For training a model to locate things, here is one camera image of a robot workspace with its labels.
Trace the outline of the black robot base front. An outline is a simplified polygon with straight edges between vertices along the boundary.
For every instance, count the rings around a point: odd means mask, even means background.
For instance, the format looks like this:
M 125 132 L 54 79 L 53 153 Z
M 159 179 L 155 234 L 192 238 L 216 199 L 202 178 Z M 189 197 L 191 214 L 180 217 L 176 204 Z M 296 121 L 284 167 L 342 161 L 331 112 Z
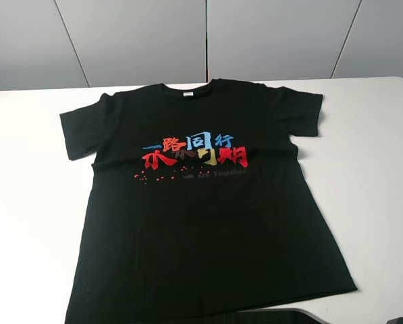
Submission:
M 303 310 L 251 310 L 230 313 L 223 316 L 226 324 L 322 324 L 326 321 Z

